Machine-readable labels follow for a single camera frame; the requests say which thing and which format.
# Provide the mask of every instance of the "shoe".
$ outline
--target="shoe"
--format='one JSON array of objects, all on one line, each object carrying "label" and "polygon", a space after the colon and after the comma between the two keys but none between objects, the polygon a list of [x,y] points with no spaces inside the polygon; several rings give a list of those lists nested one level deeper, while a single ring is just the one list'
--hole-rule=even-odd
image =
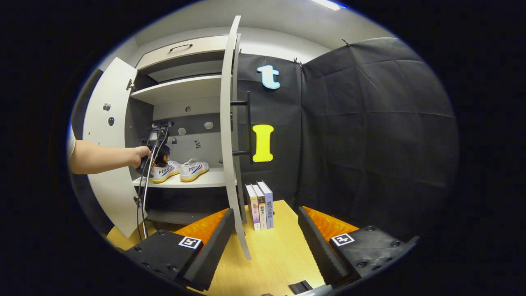
[{"label": "shoe", "polygon": [[169,177],[177,175],[180,172],[181,165],[176,161],[170,160],[165,156],[165,162],[168,163],[164,166],[162,164],[154,164],[151,168],[150,180],[154,183],[163,183]]},{"label": "shoe", "polygon": [[190,182],[195,180],[200,175],[208,172],[208,163],[196,162],[195,159],[190,159],[185,164],[181,165],[181,181]]}]

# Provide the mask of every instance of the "cabinet door handle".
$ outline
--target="cabinet door handle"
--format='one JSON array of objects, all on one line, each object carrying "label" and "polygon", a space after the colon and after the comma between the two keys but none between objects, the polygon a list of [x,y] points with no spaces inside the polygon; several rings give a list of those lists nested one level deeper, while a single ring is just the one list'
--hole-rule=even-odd
[{"label": "cabinet door handle", "polygon": [[250,164],[253,164],[252,160],[252,120],[250,119],[250,91],[247,91],[247,100],[246,101],[230,101],[231,106],[246,106],[245,110],[247,112],[247,132],[248,132],[248,150],[244,151],[232,151],[233,156],[237,155],[249,155]]},{"label": "cabinet door handle", "polygon": [[183,46],[188,46],[188,48],[192,47],[193,44],[192,43],[189,43],[189,44],[185,44],[185,45],[179,45],[179,46],[176,46],[176,47],[172,47],[170,48],[170,50],[168,51],[168,53],[171,53],[172,50],[176,49],[176,48],[179,48],[179,47],[183,47]]}]

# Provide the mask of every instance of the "wooden table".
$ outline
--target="wooden table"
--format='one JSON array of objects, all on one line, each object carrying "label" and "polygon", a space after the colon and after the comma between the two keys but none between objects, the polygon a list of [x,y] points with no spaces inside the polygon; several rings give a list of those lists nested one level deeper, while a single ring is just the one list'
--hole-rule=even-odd
[{"label": "wooden table", "polygon": [[[209,296],[246,295],[292,296],[288,285],[306,280],[313,288],[324,285],[323,278],[298,225],[298,216],[283,200],[274,202],[274,228],[255,231],[254,225],[243,224],[252,260],[246,260],[234,232],[230,236],[210,289],[200,292]],[[149,221],[148,232],[155,228]],[[124,250],[139,242],[137,231],[126,238],[115,227],[107,236]]]}]

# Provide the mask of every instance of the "ceiling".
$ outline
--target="ceiling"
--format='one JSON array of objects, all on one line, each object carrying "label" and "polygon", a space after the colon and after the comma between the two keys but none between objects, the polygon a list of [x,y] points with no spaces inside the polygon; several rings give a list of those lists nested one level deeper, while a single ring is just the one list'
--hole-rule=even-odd
[{"label": "ceiling", "polygon": [[200,28],[230,27],[241,15],[239,26],[268,29],[294,35],[335,49],[349,43],[393,34],[367,18],[342,8],[332,11],[310,0],[203,0],[175,11],[140,31],[138,46]]}]

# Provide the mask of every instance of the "hand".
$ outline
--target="hand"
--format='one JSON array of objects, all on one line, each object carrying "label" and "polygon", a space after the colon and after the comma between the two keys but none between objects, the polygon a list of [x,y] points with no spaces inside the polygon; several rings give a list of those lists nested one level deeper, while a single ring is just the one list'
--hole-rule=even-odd
[{"label": "hand", "polygon": [[131,165],[136,169],[140,167],[140,159],[144,156],[150,156],[151,151],[150,148],[146,146],[139,146],[135,148],[130,148],[131,152]]}]

